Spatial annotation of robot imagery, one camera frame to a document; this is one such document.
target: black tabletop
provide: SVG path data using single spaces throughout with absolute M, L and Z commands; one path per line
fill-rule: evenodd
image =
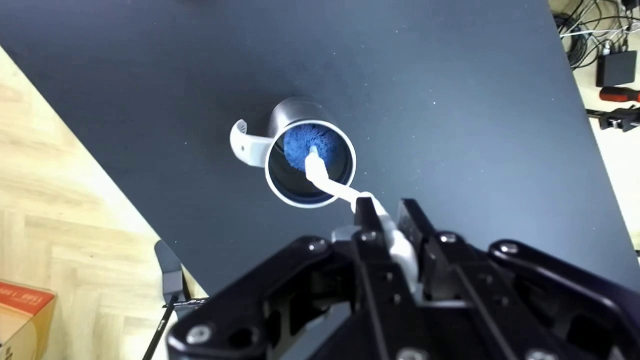
M 299 235 L 227 131 L 286 96 L 323 104 L 353 187 L 415 199 L 484 248 L 518 238 L 640 290 L 546 3 L 1 0 L 0 45 L 214 293 Z

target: white cup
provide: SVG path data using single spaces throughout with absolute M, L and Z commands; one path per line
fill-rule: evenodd
M 335 144 L 335 160 L 328 164 L 328 175 L 331 181 L 350 187 L 355 177 L 353 144 L 328 120 L 323 109 L 315 103 L 304 98 L 281 100 L 270 115 L 265 137 L 249 134 L 247 125 L 238 120 L 230 132 L 230 147 L 240 162 L 264 168 L 267 188 L 281 203 L 296 208 L 321 208 L 331 204 L 335 196 L 323 194 L 310 185 L 302 171 L 287 164 L 281 150 L 283 134 L 304 125 L 323 127 L 339 138 Z

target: wooden floor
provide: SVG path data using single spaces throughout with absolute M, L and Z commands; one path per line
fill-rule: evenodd
M 602 109 L 589 73 L 575 78 Z M 640 248 L 640 131 L 596 138 Z M 48 359 L 144 355 L 161 315 L 156 238 L 0 48 L 0 278 L 57 293 Z

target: robotic arm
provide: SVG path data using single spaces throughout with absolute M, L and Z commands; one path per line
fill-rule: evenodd
M 640 297 L 625 288 L 516 241 L 479 252 L 403 200 L 411 278 L 371 199 L 353 220 L 343 243 L 302 237 L 177 321 L 169 359 L 278 359 L 339 302 L 350 316 L 311 359 L 640 359 Z

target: screw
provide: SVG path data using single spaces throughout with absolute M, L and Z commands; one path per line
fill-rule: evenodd
M 377 237 L 377 232 L 374 232 L 374 231 L 368 231 L 368 232 L 361 232 L 361 235 L 360 235 L 360 238 L 361 238 L 364 243 L 374 241 L 375 237 Z
M 440 235 L 440 243 L 455 243 L 455 235 L 449 235 L 449 232 Z
M 186 334 L 187 345 L 204 345 L 211 338 L 211 330 L 208 327 L 193 327 Z
M 519 248 L 513 244 L 513 243 L 503 243 L 501 247 L 500 247 L 500 252 L 503 252 L 503 254 L 516 254 Z
M 417 241 L 417 231 L 410 229 L 406 241 L 415 243 Z
M 485 283 L 485 284 L 491 284 L 493 283 L 493 277 L 490 277 L 490 274 L 477 274 L 477 278 L 481 280 L 481 283 Z
M 427 355 L 417 349 L 402 349 L 395 360 L 427 360 Z
M 326 248 L 328 248 L 328 244 L 321 238 L 307 244 L 310 252 L 323 252 Z
M 493 297 L 493 302 L 495 302 L 497 307 L 508 307 L 508 297 L 495 294 L 495 297 Z
M 540 349 L 528 350 L 524 359 L 526 360 L 558 360 L 558 357 L 544 353 Z

